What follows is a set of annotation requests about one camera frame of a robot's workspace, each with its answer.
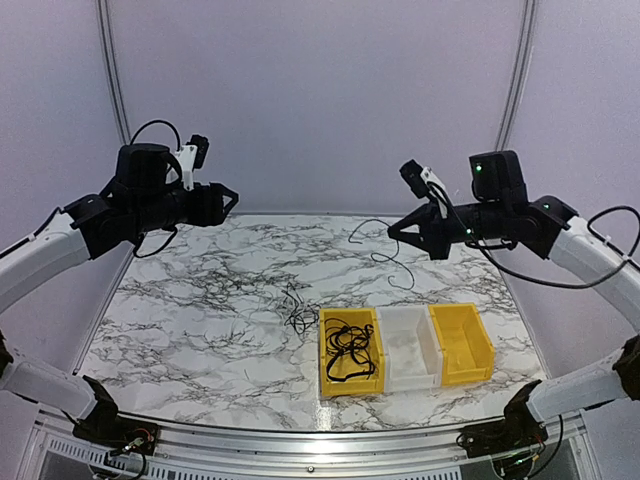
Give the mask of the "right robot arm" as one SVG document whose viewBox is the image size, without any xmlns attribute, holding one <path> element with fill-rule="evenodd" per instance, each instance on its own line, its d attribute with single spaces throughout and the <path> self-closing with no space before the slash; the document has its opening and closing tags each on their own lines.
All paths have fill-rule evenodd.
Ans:
<svg viewBox="0 0 640 480">
<path fill-rule="evenodd" d="M 454 205 L 443 183 L 428 167 L 409 160 L 400 175 L 423 205 L 389 227 L 391 239 L 426 252 L 432 260 L 448 258 L 455 243 L 488 253 L 496 248 L 526 247 L 543 260 L 577 277 L 574 284 L 538 280 L 538 285 L 574 291 L 594 289 L 633 327 L 639 326 L 639 267 L 630 253 L 595 232 L 593 223 L 554 196 L 528 197 L 518 156 L 511 150 L 470 157 L 474 202 Z M 495 430 L 506 448 L 529 437 L 535 424 L 618 399 L 639 398 L 639 338 L 579 370 L 533 382 L 509 402 Z"/>
</svg>

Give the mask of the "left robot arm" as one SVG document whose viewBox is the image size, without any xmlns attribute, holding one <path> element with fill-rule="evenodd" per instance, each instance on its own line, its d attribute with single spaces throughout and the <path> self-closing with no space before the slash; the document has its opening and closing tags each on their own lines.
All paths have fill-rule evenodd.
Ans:
<svg viewBox="0 0 640 480">
<path fill-rule="evenodd" d="M 239 195 L 220 183 L 195 181 L 207 151 L 199 135 L 176 151 L 153 143 L 122 146 L 115 174 L 100 193 L 55 209 L 35 232 L 2 251 L 1 308 L 124 242 L 139 247 L 150 232 L 175 235 L 180 225 L 222 224 Z M 1 387 L 68 414 L 78 431 L 106 445 L 126 436 L 115 400 L 98 381 L 7 346 L 1 348 Z"/>
</svg>

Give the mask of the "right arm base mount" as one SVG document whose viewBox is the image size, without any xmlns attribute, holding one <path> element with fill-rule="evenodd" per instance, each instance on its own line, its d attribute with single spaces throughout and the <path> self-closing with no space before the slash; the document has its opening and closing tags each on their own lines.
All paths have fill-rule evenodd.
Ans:
<svg viewBox="0 0 640 480">
<path fill-rule="evenodd" d="M 539 444 L 548 439 L 542 420 L 535 420 L 526 402 L 541 380 L 523 386 L 505 405 L 503 418 L 468 425 L 460 430 L 456 444 L 468 458 L 495 455 Z"/>
</svg>

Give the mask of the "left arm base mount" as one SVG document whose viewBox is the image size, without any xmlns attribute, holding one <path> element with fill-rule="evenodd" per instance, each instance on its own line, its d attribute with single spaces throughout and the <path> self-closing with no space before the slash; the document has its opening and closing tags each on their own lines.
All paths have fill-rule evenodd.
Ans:
<svg viewBox="0 0 640 480">
<path fill-rule="evenodd" d="M 118 452 L 124 452 L 126 445 L 141 440 L 142 443 L 133 445 L 132 449 L 152 455 L 160 433 L 159 425 L 122 416 L 115 400 L 97 380 L 86 375 L 82 380 L 90 387 L 96 403 L 87 414 L 72 418 L 74 436 Z"/>
</svg>

